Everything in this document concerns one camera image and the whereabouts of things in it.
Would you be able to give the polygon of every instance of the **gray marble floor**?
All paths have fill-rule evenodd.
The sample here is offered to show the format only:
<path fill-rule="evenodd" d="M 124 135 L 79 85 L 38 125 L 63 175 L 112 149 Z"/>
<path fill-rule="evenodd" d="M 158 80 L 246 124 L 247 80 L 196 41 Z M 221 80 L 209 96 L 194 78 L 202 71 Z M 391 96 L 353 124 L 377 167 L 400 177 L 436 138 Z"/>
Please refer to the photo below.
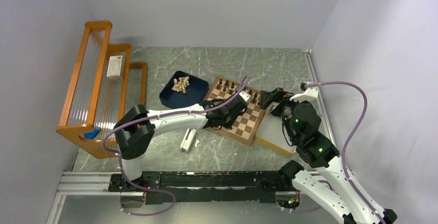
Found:
<path fill-rule="evenodd" d="M 198 76 L 210 84 L 217 75 L 241 80 L 249 74 L 249 86 L 260 90 L 283 87 L 299 92 L 301 82 L 312 81 L 308 62 L 302 50 L 255 49 L 228 47 L 135 47 L 131 61 L 148 63 L 147 109 L 167 109 L 159 94 L 175 71 Z M 131 71 L 126 109 L 139 102 L 140 72 Z M 316 102 L 314 107 L 322 116 Z M 320 131 L 329 137 L 328 131 Z M 154 138 L 142 158 L 143 170 L 214 171 L 278 170 L 291 158 L 257 142 L 246 147 L 207 130 L 199 130 L 197 147 L 189 153 L 179 149 L 185 130 Z M 96 159 L 79 151 L 73 171 L 117 171 L 115 158 Z"/>

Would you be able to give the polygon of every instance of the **light gray wall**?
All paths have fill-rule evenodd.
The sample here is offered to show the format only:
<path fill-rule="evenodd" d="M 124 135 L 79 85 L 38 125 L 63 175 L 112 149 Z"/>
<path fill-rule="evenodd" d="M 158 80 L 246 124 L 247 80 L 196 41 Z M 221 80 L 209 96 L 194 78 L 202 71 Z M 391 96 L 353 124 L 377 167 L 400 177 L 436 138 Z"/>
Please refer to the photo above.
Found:
<path fill-rule="evenodd" d="M 0 0 L 0 223 L 45 223 L 77 147 L 58 135 L 84 0 Z"/>
<path fill-rule="evenodd" d="M 310 48 L 337 0 L 86 0 L 115 41 Z"/>
<path fill-rule="evenodd" d="M 320 81 L 361 86 L 368 112 L 347 151 L 366 190 L 397 223 L 436 223 L 438 0 L 339 0 L 313 47 Z M 346 86 L 322 89 L 338 147 L 363 107 Z"/>

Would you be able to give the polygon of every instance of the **dark blue bowl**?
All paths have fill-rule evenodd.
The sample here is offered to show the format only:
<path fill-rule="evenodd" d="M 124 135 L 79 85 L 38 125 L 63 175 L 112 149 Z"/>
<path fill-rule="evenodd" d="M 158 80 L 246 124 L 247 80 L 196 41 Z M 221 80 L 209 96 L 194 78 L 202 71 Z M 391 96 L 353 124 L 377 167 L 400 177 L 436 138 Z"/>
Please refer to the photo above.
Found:
<path fill-rule="evenodd" d="M 174 78 L 178 79 L 179 77 L 186 76 L 190 77 L 190 85 L 185 89 L 186 93 L 182 93 L 182 91 L 173 91 L 172 87 L 174 86 Z M 207 91 L 208 82 L 188 73 L 176 71 L 169 82 L 167 82 L 164 89 L 160 92 L 160 101 L 164 106 L 171 109 L 189 107 L 194 104 L 199 104 L 205 94 L 207 94 Z"/>

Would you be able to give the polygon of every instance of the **wooden board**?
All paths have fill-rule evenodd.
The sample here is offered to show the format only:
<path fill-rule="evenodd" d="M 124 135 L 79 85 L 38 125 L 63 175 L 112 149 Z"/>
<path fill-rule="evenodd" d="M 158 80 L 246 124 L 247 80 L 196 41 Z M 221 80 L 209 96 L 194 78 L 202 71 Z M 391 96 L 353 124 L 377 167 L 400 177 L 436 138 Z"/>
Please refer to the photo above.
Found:
<path fill-rule="evenodd" d="M 213 85 L 208 90 L 204 100 L 213 99 L 227 99 L 233 95 L 239 84 L 236 81 L 230 80 L 223 76 L 217 76 L 213 82 Z M 223 135 L 229 139 L 238 141 L 246 146 L 251 146 L 254 141 L 257 129 L 260 126 L 261 119 L 264 116 L 264 109 L 260 109 L 260 91 L 251 87 L 246 87 L 246 92 L 251 92 L 251 99 L 248 104 L 248 108 L 243 115 L 237 117 L 232 129 L 222 128 L 215 130 L 208 128 L 208 130 Z"/>

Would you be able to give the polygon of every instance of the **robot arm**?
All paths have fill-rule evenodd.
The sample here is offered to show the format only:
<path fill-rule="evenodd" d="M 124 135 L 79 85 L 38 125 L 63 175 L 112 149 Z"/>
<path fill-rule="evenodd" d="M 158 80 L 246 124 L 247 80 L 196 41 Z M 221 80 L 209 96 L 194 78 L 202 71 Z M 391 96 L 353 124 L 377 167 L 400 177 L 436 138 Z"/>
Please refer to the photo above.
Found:
<path fill-rule="evenodd" d="M 282 88 L 271 92 L 262 91 L 261 106 L 267 108 L 272 102 L 279 103 L 271 114 L 281 117 L 289 140 L 296 146 L 300 158 L 316 169 L 333 186 L 341 199 L 335 199 L 328 192 L 324 192 L 320 186 L 316 186 L 318 182 L 312 182 L 311 185 L 314 186 L 311 187 L 308 183 L 305 184 L 305 180 L 310 180 L 310 178 L 302 171 L 302 168 L 299 168 L 300 165 L 295 165 L 295 169 L 292 170 L 294 174 L 290 174 L 293 186 L 309 194 L 340 223 L 382 223 L 377 214 L 387 224 L 393 223 L 397 219 L 394 211 L 383 209 L 377 204 L 351 173 L 350 177 L 346 178 L 342 170 L 339 151 L 327 137 L 318 131 L 321 118 L 317 115 L 312 104 L 309 103 L 310 100 L 317 98 L 317 89 L 305 89 L 305 86 L 302 84 L 304 93 L 296 95 L 285 92 Z M 375 211 L 367 205 L 363 198 L 371 202 Z"/>
<path fill-rule="evenodd" d="M 242 91 L 226 106 L 210 113 L 201 112 L 216 106 L 224 100 L 203 101 L 190 107 L 172 110 L 146 110 L 143 105 L 134 106 L 114 128 L 125 123 L 147 116 L 162 116 L 166 113 L 182 112 L 157 119 L 140 122 L 137 125 L 127 126 L 115 133 L 119 145 L 122 167 L 128 179 L 133 181 L 141 177 L 140 157 L 146 152 L 153 137 L 161 134 L 184 129 L 201 129 L 205 127 L 226 127 L 231 128 L 237 116 L 246 111 L 251 96 Z"/>

